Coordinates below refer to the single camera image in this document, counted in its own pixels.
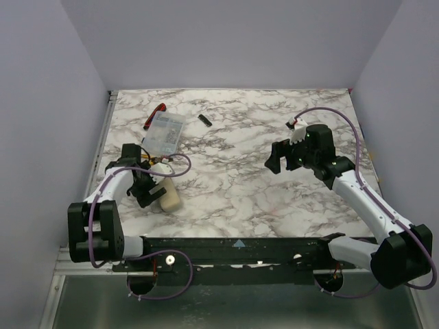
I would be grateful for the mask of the beige umbrella case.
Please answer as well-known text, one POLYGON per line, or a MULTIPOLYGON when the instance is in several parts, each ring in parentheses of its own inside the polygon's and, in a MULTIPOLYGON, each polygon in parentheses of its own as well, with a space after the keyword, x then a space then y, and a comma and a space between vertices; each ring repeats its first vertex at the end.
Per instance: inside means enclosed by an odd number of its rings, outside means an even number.
POLYGON ((159 204, 165 212, 177 211, 182 206, 181 198, 171 178, 165 178, 159 184, 166 193, 159 198, 159 204))

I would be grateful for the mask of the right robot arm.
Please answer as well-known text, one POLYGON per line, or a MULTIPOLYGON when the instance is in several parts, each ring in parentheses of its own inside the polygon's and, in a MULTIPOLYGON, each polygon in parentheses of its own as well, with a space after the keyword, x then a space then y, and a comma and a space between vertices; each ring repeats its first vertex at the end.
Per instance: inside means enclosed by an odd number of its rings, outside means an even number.
POLYGON ((370 271, 378 283, 393 289, 433 271, 433 234, 425 225, 415 226, 402 218, 356 171, 355 164, 336 154, 331 129, 324 124, 289 126, 292 137, 272 143, 265 161, 272 173, 306 168, 327 188, 339 195, 366 223, 376 243, 371 244, 344 234, 324 238, 324 255, 370 271))

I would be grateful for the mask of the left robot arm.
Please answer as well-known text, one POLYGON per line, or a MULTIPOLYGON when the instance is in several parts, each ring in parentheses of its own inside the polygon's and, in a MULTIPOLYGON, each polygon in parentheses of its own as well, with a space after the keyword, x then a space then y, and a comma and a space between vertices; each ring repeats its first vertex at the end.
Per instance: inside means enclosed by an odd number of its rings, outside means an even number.
POLYGON ((166 193, 159 183, 172 173, 168 164, 143 160, 140 146, 123 145, 121 157, 108 164, 99 186, 83 202, 68 208, 71 260, 106 263, 144 255, 144 239, 123 233, 118 205, 132 196, 141 208, 149 206, 166 193))

